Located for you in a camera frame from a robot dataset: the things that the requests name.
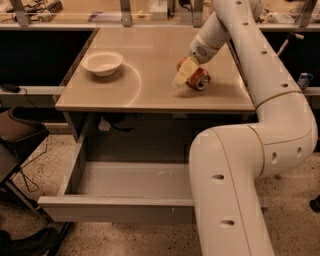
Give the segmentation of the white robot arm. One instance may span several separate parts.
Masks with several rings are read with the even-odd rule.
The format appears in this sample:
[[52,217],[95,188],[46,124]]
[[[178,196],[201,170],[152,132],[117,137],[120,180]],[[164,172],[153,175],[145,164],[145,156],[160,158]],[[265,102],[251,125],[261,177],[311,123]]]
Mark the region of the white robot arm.
[[214,0],[214,6],[175,81],[185,83],[231,40],[258,120],[209,128],[192,142],[189,176],[201,251],[203,256],[274,256],[255,180],[303,163],[317,144],[317,124],[257,27],[249,0]]

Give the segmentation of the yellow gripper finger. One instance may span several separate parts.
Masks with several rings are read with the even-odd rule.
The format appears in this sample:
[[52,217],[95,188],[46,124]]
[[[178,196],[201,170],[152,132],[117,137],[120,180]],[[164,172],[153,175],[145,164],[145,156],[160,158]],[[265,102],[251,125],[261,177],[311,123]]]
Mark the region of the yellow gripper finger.
[[174,78],[174,84],[177,86],[184,85],[199,67],[200,64],[194,57],[183,58],[177,65],[177,74]]

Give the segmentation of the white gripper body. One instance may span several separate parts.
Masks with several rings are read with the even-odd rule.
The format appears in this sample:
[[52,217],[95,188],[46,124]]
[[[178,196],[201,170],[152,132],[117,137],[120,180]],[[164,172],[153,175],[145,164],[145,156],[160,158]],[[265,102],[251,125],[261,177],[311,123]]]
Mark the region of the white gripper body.
[[219,51],[220,40],[205,38],[198,33],[189,45],[189,55],[200,64],[209,62]]

